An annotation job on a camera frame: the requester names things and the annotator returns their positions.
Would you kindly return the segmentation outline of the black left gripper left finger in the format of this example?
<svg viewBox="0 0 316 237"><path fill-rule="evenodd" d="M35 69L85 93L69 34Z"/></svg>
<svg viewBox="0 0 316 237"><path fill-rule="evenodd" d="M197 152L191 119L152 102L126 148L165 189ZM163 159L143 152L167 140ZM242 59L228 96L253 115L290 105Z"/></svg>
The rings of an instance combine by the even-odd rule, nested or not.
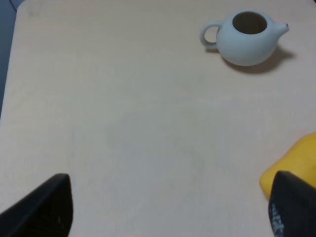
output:
<svg viewBox="0 0 316 237"><path fill-rule="evenodd" d="M68 174L55 174L0 214L2 237L67 237L73 222Z"/></svg>

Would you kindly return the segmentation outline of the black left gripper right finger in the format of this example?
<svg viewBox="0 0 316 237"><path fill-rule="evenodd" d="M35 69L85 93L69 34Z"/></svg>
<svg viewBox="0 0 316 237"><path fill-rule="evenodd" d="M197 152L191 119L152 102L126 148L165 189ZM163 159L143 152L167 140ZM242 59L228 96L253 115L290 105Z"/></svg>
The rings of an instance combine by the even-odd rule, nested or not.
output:
<svg viewBox="0 0 316 237"><path fill-rule="evenodd" d="M276 237L316 235L316 189L289 171L276 173L268 207Z"/></svg>

